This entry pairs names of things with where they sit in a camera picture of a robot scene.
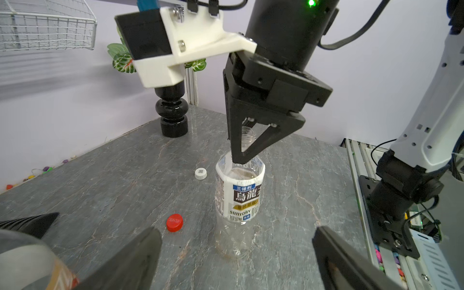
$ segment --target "black vase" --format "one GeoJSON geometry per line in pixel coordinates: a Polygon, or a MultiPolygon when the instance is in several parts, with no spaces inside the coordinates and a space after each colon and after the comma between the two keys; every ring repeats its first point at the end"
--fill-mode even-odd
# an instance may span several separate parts
{"type": "Polygon", "coordinates": [[[156,102],[156,112],[161,116],[161,132],[166,137],[180,137],[188,132],[188,103],[182,99],[185,94],[184,81],[169,87],[155,88],[161,98],[156,102]]]}

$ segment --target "red bottle cap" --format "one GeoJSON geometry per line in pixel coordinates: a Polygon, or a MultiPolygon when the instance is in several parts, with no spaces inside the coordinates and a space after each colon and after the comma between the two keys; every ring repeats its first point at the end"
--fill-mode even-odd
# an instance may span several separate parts
{"type": "Polygon", "coordinates": [[[171,215],[166,221],[166,227],[170,232],[176,232],[182,228],[184,225],[184,220],[182,216],[178,213],[171,215]]]}

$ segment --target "white bottle cap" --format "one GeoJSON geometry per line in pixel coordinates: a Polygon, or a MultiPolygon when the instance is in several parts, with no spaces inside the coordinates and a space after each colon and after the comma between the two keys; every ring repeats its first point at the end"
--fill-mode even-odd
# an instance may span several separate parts
{"type": "Polygon", "coordinates": [[[206,178],[206,169],[204,168],[197,168],[195,170],[195,178],[198,180],[202,180],[206,178]]]}

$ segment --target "bottle label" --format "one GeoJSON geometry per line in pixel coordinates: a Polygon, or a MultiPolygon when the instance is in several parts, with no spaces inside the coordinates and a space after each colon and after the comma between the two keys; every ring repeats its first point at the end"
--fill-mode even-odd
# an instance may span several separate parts
{"type": "Polygon", "coordinates": [[[249,221],[258,213],[259,194],[265,168],[260,175],[248,180],[225,176],[216,165],[218,188],[214,196],[217,211],[229,221],[249,221]]]}

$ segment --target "bottle cap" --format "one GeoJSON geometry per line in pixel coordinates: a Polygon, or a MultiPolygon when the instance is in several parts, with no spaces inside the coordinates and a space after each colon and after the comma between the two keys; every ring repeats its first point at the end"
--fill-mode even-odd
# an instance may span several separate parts
{"type": "Polygon", "coordinates": [[[178,213],[171,215],[166,221],[166,227],[170,232],[176,232],[182,228],[184,225],[184,220],[182,216],[178,213]]]}
{"type": "Polygon", "coordinates": [[[206,178],[206,169],[204,168],[197,168],[195,170],[195,178],[198,180],[202,180],[206,178]]]}

